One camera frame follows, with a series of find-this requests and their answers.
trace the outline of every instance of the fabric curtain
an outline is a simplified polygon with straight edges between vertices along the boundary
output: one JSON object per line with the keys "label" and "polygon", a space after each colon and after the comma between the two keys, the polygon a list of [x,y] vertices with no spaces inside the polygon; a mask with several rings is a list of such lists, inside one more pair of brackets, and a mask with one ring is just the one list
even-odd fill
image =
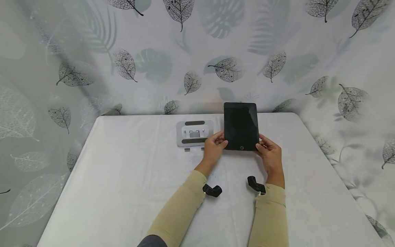
{"label": "fabric curtain", "polygon": [[1,246],[36,246],[98,116],[223,102],[298,114],[394,246],[394,23],[391,0],[1,1]]}

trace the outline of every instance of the black tablet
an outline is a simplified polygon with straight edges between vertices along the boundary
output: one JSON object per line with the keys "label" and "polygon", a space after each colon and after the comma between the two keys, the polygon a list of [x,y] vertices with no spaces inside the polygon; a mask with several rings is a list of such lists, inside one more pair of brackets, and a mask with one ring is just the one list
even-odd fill
{"label": "black tablet", "polygon": [[256,151],[259,143],[258,116],[254,103],[224,104],[224,129],[228,150]]}

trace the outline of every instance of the hand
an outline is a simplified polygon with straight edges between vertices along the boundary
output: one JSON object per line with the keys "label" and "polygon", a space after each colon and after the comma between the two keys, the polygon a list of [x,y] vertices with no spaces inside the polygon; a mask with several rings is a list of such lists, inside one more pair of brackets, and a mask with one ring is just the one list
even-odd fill
{"label": "hand", "polygon": [[199,165],[195,168],[208,177],[222,155],[223,149],[228,145],[224,140],[224,131],[215,133],[208,137],[204,143],[204,156]]}
{"label": "hand", "polygon": [[263,168],[267,172],[266,183],[285,188],[281,147],[262,134],[259,134],[259,138],[261,141],[256,144],[258,152],[255,153],[262,158]]}

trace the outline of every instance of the white table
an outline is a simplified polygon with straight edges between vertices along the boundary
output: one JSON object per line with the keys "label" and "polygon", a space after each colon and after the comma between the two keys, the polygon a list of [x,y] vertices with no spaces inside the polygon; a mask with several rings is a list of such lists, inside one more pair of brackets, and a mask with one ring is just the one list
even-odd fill
{"label": "white table", "polygon": [[[176,145],[179,121],[214,121],[222,114],[99,117],[53,211],[38,247],[133,247],[203,156]],[[299,117],[259,113],[259,130],[283,150],[290,246],[383,246]],[[183,246],[239,246],[248,243],[255,192],[263,183],[253,153],[225,151],[209,177],[220,185],[206,197]]]}

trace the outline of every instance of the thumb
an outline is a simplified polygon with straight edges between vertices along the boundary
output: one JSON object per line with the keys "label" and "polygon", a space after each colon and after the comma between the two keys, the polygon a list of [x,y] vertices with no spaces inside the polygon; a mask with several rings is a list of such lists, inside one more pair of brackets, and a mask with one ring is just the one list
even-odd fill
{"label": "thumb", "polygon": [[228,141],[223,141],[219,146],[224,149],[228,145]]}
{"label": "thumb", "polygon": [[264,146],[262,146],[261,144],[257,143],[255,145],[256,149],[258,149],[258,151],[263,154],[264,156],[266,156],[266,154],[269,152],[269,150],[267,150]]}

